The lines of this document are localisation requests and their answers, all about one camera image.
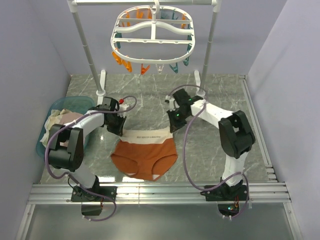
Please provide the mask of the orange and beige underwear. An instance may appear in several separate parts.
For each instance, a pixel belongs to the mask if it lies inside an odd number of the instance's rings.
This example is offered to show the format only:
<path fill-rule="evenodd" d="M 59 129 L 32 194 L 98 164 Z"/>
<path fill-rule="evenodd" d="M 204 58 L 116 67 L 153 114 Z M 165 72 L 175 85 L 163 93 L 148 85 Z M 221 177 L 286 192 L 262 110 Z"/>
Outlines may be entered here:
<path fill-rule="evenodd" d="M 125 129 L 110 158 L 130 178 L 157 181 L 176 163 L 178 153 L 169 127 Z"/>

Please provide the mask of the white oval clip hanger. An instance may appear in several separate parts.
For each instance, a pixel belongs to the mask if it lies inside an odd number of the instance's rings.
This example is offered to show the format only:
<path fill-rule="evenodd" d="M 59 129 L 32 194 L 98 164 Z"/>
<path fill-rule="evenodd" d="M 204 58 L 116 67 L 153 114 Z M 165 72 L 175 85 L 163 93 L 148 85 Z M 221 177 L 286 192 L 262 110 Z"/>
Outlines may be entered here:
<path fill-rule="evenodd" d="M 150 37 L 123 37 L 123 34 L 132 34 L 141 29 L 150 29 Z M 164 29 L 177 35 L 186 36 L 187 39 L 159 39 L 157 38 L 157 29 Z M 170 59 L 161 59 L 159 57 L 155 59 L 135 58 L 119 52 L 121 43 L 186 45 L 186 53 Z M 158 0 L 154 1 L 154 5 L 139 5 L 123 11 L 117 17 L 110 38 L 113 52 L 121 59 L 137 64 L 169 65 L 183 62 L 184 59 L 192 54 L 195 43 L 195 30 L 192 17 L 180 8 L 161 6 Z"/>

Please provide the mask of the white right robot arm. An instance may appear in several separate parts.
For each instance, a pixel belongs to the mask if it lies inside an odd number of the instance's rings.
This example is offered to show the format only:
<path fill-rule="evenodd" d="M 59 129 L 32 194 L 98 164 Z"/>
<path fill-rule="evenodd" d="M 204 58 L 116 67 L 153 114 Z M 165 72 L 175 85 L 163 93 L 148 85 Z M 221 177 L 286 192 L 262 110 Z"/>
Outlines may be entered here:
<path fill-rule="evenodd" d="M 205 97 L 191 97 L 185 89 L 176 88 L 165 96 L 169 104 L 170 132 L 181 129 L 186 131 L 183 137 L 182 162 L 184 172 L 190 184 L 200 191 L 191 179 L 186 162 L 187 137 L 192 123 L 200 118 L 219 130 L 220 144 L 226 154 L 224 172 L 221 182 L 209 188 L 210 191 L 220 187 L 220 194 L 226 200 L 233 199 L 238 194 L 237 186 L 243 183 L 245 160 L 251 151 L 256 138 L 246 114 L 241 111 L 232 112 L 208 102 Z"/>

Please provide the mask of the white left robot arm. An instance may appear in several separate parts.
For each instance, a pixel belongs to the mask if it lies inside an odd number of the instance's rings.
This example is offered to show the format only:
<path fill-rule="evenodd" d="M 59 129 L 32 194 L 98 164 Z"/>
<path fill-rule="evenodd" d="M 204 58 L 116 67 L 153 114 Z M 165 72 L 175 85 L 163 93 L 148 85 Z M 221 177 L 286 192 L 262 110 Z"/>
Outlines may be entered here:
<path fill-rule="evenodd" d="M 84 187 L 83 195 L 96 201 L 101 195 L 97 177 L 83 163 L 86 137 L 100 127 L 121 136 L 130 106 L 123 99 L 104 97 L 102 103 L 89 108 L 82 116 L 67 123 L 56 123 L 49 131 L 44 160 L 48 173 L 55 179 L 67 175 Z"/>

